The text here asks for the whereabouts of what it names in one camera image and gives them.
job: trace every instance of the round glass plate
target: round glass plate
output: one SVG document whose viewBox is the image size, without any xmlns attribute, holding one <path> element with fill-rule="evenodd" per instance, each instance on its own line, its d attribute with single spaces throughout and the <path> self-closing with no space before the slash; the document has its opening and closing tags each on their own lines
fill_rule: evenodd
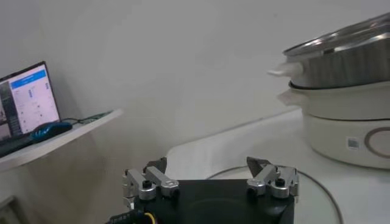
<svg viewBox="0 0 390 224">
<path fill-rule="evenodd" d="M 249 179 L 248 167 L 229 170 L 212 179 Z M 339 224 L 337 211 L 327 193 L 311 179 L 299 175 L 299 197 L 295 207 L 296 224 Z"/>
</svg>

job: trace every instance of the laptop screen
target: laptop screen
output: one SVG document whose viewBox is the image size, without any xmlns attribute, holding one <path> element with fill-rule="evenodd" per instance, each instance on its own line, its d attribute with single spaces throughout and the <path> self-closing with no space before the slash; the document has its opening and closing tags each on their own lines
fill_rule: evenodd
<svg viewBox="0 0 390 224">
<path fill-rule="evenodd" d="M 46 64 L 0 79 L 0 141 L 60 119 Z"/>
</svg>

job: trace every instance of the blue computer mouse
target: blue computer mouse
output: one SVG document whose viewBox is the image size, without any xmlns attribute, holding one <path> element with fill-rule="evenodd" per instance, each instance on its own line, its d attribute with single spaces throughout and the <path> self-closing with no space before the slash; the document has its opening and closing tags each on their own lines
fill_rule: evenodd
<svg viewBox="0 0 390 224">
<path fill-rule="evenodd" d="M 69 122 L 48 122 L 36 127 L 30 136 L 37 143 L 69 131 L 72 127 Z"/>
</svg>

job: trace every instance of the white table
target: white table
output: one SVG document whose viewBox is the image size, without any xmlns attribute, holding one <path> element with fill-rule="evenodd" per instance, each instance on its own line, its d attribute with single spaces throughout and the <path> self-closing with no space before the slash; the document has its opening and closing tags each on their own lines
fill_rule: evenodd
<svg viewBox="0 0 390 224">
<path fill-rule="evenodd" d="M 247 156 L 293 166 L 315 177 L 336 198 L 346 224 L 390 223 L 390 171 L 340 163 L 314 152 L 305 141 L 300 110 L 174 147 L 167 155 L 166 174 L 177 180 L 204 179 L 246 165 Z M 244 170 L 226 177 L 247 178 L 248 174 Z M 305 183 L 301 181 L 303 191 L 308 189 Z M 306 198 L 305 193 L 301 193 L 303 201 L 321 209 L 317 212 L 330 215 L 329 219 L 325 215 L 315 223 L 335 222 L 326 198 Z M 313 211 L 299 212 L 301 217 L 309 217 Z"/>
<path fill-rule="evenodd" d="M 75 140 L 76 138 L 94 130 L 101 125 L 104 125 L 108 121 L 120 116 L 121 114 L 123 114 L 123 111 L 120 109 L 112 111 L 110 114 L 89 124 L 76 124 L 70 131 L 4 156 L 0 158 L 0 172 L 21 166 L 42 156 L 45 156 L 46 154 L 69 143 L 70 141 Z"/>
</svg>

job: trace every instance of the cable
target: cable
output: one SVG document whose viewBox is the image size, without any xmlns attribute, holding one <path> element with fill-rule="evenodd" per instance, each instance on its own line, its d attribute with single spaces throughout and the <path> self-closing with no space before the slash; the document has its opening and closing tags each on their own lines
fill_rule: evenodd
<svg viewBox="0 0 390 224">
<path fill-rule="evenodd" d="M 75 122 L 71 123 L 71 125 L 75 125 L 75 124 L 88 124 L 88 123 L 96 121 L 96 120 L 98 120 L 98 119 L 100 119 L 100 118 L 110 114 L 111 112 L 112 112 L 112 110 L 110 110 L 108 112 L 100 113 L 100 114 L 95 114 L 95 115 L 86 117 L 84 119 L 77 119 L 77 118 L 73 118 L 73 117 L 67 117 L 67 118 L 61 119 L 61 121 L 75 121 Z"/>
<path fill-rule="evenodd" d="M 233 167 L 233 168 L 229 168 L 229 169 L 226 169 L 226 170 L 222 170 L 218 173 L 215 173 L 211 176 L 209 176 L 208 178 L 206 178 L 206 180 L 209 180 L 211 178 L 214 178 L 222 173 L 225 173 L 225 172 L 228 172 L 228 171 L 231 171 L 231 170 L 236 170 L 236 169 L 241 169 L 241 168 L 245 168 L 245 167 L 248 167 L 248 166 L 237 166 L 237 167 Z M 342 217 L 342 214 L 341 214 L 341 210 L 340 210 L 340 207 L 339 205 L 337 204 L 335 198 L 333 197 L 332 193 L 330 193 L 330 191 L 322 184 L 320 183 L 318 180 L 316 180 L 314 177 L 310 176 L 309 174 L 303 172 L 303 171 L 299 171 L 298 170 L 298 173 L 302 174 L 303 176 L 311 179 L 314 183 L 316 183 L 322 190 L 324 190 L 324 192 L 328 195 L 328 197 L 330 198 L 333 206 L 335 207 L 336 209 L 336 213 L 337 213 L 337 217 L 338 217 L 338 220 L 339 220 L 339 224 L 344 224 L 344 219 Z"/>
<path fill-rule="evenodd" d="M 152 224 L 156 224 L 156 220 L 154 219 L 154 216 L 149 213 L 149 212 L 145 212 L 144 215 L 148 216 L 149 218 L 151 218 L 152 220 Z"/>
</svg>

